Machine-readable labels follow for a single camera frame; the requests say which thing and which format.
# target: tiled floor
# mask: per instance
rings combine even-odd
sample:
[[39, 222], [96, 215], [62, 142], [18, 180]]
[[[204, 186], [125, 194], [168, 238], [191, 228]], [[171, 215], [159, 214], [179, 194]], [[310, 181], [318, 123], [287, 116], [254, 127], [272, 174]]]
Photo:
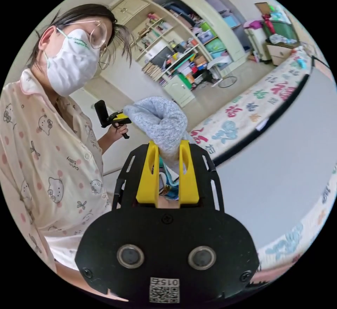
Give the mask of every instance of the tiled floor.
[[247, 61], [232, 72], [231, 75], [238, 78], [232, 86], [228, 88], [215, 86], [212, 88], [211, 85], [207, 85], [204, 88], [197, 88], [193, 92], [196, 98], [183, 108], [189, 121], [188, 131], [257, 83], [274, 68], [275, 66], [272, 64]]

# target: qr code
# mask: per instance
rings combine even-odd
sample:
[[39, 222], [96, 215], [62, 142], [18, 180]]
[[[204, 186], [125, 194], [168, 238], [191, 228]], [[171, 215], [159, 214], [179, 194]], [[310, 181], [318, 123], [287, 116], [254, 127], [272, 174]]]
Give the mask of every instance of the qr code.
[[150, 302], [179, 303], [179, 280], [170, 278], [154, 278], [150, 281]]

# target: face mask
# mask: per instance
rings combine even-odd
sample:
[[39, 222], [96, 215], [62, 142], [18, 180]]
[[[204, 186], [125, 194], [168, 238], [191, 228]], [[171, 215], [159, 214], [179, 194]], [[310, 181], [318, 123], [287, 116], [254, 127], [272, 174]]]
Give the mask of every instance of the face mask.
[[47, 59], [47, 76], [51, 87], [60, 96], [66, 97], [84, 87], [90, 81], [98, 67], [99, 49], [94, 49], [86, 32], [73, 30], [65, 36], [61, 50]]

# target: gray cloth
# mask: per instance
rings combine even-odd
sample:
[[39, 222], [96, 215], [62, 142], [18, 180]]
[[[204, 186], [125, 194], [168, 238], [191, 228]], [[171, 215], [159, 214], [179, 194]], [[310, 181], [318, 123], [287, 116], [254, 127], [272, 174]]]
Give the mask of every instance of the gray cloth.
[[179, 145], [181, 140], [193, 143], [187, 133], [187, 117], [179, 106], [163, 97], [148, 97], [123, 109], [159, 148], [164, 163], [179, 174]]

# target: black phone mount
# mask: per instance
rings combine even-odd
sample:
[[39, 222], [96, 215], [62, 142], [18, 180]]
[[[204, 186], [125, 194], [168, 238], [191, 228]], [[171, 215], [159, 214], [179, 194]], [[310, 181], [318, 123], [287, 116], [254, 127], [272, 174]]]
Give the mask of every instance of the black phone mount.
[[[114, 112], [113, 114], [109, 116], [108, 110], [103, 100], [100, 100], [97, 103], [95, 103], [94, 107], [95, 107], [98, 119], [103, 128], [108, 127], [109, 125], [113, 125], [113, 127], [118, 128], [121, 125], [132, 123], [131, 120], [127, 117], [119, 118], [119, 115], [123, 113], [122, 111]], [[130, 138], [126, 133], [123, 134], [123, 137], [125, 139]]]

